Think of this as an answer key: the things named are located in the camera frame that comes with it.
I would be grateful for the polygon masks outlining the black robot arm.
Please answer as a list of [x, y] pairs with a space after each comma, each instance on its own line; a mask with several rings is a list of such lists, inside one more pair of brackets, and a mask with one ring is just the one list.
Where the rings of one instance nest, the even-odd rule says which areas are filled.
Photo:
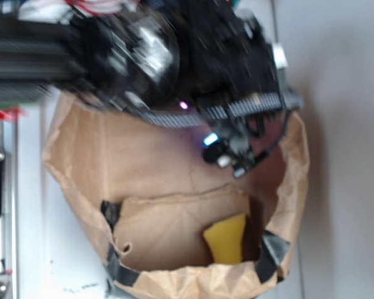
[[232, 166], [235, 178], [280, 143], [251, 146], [267, 117], [290, 108], [273, 46], [231, 1], [126, 2], [109, 14], [68, 6], [54, 24], [0, 15], [0, 108], [53, 85], [152, 125], [206, 124], [215, 139], [204, 142], [204, 159]]

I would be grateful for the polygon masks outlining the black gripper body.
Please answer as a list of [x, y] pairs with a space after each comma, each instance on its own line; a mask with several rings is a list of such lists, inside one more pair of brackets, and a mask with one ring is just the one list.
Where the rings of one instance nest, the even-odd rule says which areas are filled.
[[[229, 1], [181, 1], [179, 13], [188, 40], [191, 99], [198, 112], [253, 93], [287, 91], [274, 46], [266, 41], [254, 16], [239, 17]], [[255, 153], [250, 144], [250, 138], [265, 134], [264, 119], [275, 113], [208, 121], [217, 138], [206, 141], [205, 161], [231, 166], [235, 178], [245, 175], [275, 147], [271, 143]]]

